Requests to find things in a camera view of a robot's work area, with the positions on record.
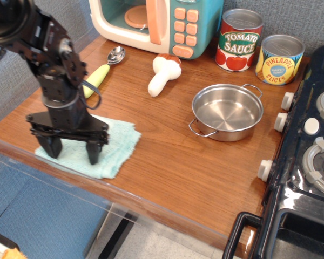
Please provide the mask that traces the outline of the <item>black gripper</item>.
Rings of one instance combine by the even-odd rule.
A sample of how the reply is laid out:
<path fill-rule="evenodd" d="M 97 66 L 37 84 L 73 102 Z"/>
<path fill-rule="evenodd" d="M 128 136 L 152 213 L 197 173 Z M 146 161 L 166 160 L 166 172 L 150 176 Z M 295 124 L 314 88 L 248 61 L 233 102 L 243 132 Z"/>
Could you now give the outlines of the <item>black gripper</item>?
<path fill-rule="evenodd" d="M 81 102 L 68 107 L 49 107 L 45 112 L 26 116 L 31 133 L 48 156 L 56 159 L 62 151 L 61 139 L 84 141 L 90 164 L 98 162 L 102 145 L 109 143 L 109 126 L 92 116 Z"/>

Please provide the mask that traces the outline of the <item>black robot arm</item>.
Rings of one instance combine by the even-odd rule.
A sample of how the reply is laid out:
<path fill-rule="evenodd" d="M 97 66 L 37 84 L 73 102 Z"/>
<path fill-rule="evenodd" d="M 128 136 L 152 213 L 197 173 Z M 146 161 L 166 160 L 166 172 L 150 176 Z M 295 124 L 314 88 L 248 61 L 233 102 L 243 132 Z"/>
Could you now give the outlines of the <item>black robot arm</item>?
<path fill-rule="evenodd" d="M 63 139 L 83 141 L 96 164 L 109 127 L 89 113 L 84 88 L 95 87 L 67 31 L 33 1 L 0 1 L 0 49 L 19 54 L 40 84 L 46 111 L 26 120 L 48 156 L 59 156 Z"/>

